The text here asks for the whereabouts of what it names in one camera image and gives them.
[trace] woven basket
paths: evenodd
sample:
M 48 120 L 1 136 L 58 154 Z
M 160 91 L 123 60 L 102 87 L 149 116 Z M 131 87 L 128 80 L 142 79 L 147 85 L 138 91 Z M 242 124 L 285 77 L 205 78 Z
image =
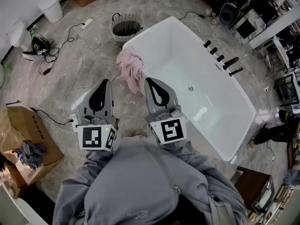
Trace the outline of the woven basket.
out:
M 112 16 L 110 30 L 113 39 L 119 47 L 139 34 L 144 27 L 144 18 L 139 14 L 123 14 L 115 13 Z

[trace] floor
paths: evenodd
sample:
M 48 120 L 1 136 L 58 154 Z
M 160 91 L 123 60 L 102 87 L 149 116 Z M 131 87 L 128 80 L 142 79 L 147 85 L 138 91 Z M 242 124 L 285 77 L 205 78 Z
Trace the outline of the floor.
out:
M 81 31 L 77 38 L 83 57 L 83 67 L 66 99 L 66 113 L 71 114 L 70 106 L 74 102 L 74 91 L 77 87 L 92 86 L 104 78 L 112 79 L 119 72 L 115 68 L 115 61 L 120 48 L 112 39 L 109 30 L 114 13 L 139 13 L 145 19 L 145 28 L 148 28 L 170 16 L 181 18 L 187 11 L 204 14 L 208 7 L 209 5 L 203 0 L 97 0 L 81 8 L 70 0 L 64 9 L 64 17 L 60 21 L 49 23 L 43 18 L 38 23 L 37 33 L 46 38 L 53 38 L 56 46 L 61 46 L 67 39 L 68 30 L 72 25 L 83 23 L 88 18 L 93 19 L 89 27 Z M 263 87 L 270 87 L 268 99 L 275 115 L 279 107 L 278 97 L 272 89 L 274 80 L 270 76 L 265 77 L 267 70 L 262 58 L 259 55 L 252 56 L 251 47 L 240 45 L 226 27 L 211 25 L 211 17 L 202 19 L 190 13 L 184 20 L 196 23 L 203 34 L 211 33 L 215 38 L 223 40 L 240 57 L 244 64 L 239 63 L 234 66 L 236 68 L 243 66 L 244 71 L 238 73 L 236 78 L 257 111 L 250 130 L 232 163 L 212 157 L 209 158 L 210 162 L 229 179 L 238 165 L 263 173 L 271 173 L 275 189 L 279 189 L 287 170 L 286 144 L 269 141 L 268 145 L 276 154 L 274 163 L 271 161 L 273 153 L 266 144 L 256 146 L 255 149 L 247 146 L 249 139 L 265 122 L 275 123 L 268 106 L 267 93 Z M 201 35 L 193 24 L 186 23 L 186 25 L 204 41 L 210 38 L 210 35 Z M 71 36 L 75 37 L 79 30 L 80 27 L 73 28 Z M 221 44 L 219 51 L 227 59 L 235 57 L 224 44 Z M 81 65 L 80 55 L 74 42 L 64 45 L 54 68 L 46 76 L 38 73 L 40 62 L 24 60 L 21 52 L 20 48 L 14 49 L 6 60 L 12 69 L 6 71 L 5 82 L 0 90 L 1 108 L 5 103 L 19 99 L 28 106 L 42 109 L 56 120 L 65 122 L 67 119 L 63 115 L 62 101 Z M 42 64 L 41 71 L 46 70 L 48 65 Z M 125 132 L 129 129 L 147 131 L 147 124 L 144 120 L 147 115 L 144 97 L 130 92 L 127 84 L 119 77 L 112 82 L 112 86 L 115 101 L 114 113 L 120 118 L 120 131 Z M 83 89 L 79 89 L 76 97 L 83 92 Z M 45 122 L 45 126 L 65 155 L 60 164 L 41 180 L 42 189 L 55 201 L 61 182 L 73 176 L 76 169 L 83 164 L 86 152 L 79 149 L 77 136 L 61 131 L 48 122 Z M 72 131 L 71 125 L 60 127 Z

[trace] bathtub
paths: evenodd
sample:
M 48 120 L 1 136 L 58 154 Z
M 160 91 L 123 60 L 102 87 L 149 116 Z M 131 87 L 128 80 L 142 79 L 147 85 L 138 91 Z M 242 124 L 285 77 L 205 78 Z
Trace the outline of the bathtub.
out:
M 229 69 L 223 70 L 223 62 L 217 62 L 217 55 L 211 55 L 203 44 L 186 25 L 169 17 L 129 40 L 123 49 L 133 47 L 143 60 L 141 93 L 146 77 L 172 87 L 187 118 L 187 138 L 195 149 L 229 161 L 255 109 L 234 76 L 229 76 Z

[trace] jacket sleeve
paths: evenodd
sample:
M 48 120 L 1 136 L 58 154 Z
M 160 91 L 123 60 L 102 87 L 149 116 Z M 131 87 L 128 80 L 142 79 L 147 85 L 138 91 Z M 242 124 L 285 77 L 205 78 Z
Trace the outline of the jacket sleeve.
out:
M 83 201 L 91 184 L 113 156 L 113 151 L 92 151 L 73 179 L 64 180 L 56 200 L 53 225 L 68 225 L 83 207 Z
M 166 144 L 163 148 L 201 172 L 207 179 L 208 193 L 215 200 L 230 205 L 237 224 L 248 224 L 246 208 L 239 192 L 217 168 L 209 165 L 207 157 L 197 152 L 190 141 Z

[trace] black baseboard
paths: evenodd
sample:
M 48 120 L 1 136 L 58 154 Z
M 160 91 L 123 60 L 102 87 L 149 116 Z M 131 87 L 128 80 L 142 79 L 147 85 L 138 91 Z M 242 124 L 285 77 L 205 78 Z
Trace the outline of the black baseboard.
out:
M 38 21 L 40 21 L 42 18 L 44 17 L 44 14 L 42 14 L 41 16 L 39 16 L 36 20 L 34 20 L 34 22 L 32 24 L 30 24 L 27 28 L 27 31 L 31 30 L 32 27 L 38 23 Z M 11 53 L 11 51 L 13 50 L 14 46 L 11 46 L 9 51 L 5 54 L 5 56 L 3 57 L 2 61 L 0 61 L 0 64 L 4 64 L 4 61 L 8 58 L 9 54 Z

